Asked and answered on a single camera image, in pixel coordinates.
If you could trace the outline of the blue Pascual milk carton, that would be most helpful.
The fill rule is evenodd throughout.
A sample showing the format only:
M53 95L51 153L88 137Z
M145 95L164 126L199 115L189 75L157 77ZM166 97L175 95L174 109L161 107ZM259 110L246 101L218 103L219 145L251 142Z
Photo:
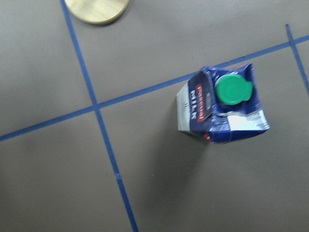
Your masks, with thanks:
M203 67L176 95L178 130L227 143L266 132L270 125L258 96L254 65Z

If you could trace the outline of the wooden mug tree stand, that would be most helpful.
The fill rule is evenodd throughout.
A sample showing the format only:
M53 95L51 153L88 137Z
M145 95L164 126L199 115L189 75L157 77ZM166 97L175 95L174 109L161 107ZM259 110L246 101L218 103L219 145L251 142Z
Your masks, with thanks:
M79 20L91 25L108 25L118 20L129 0L65 0L68 10Z

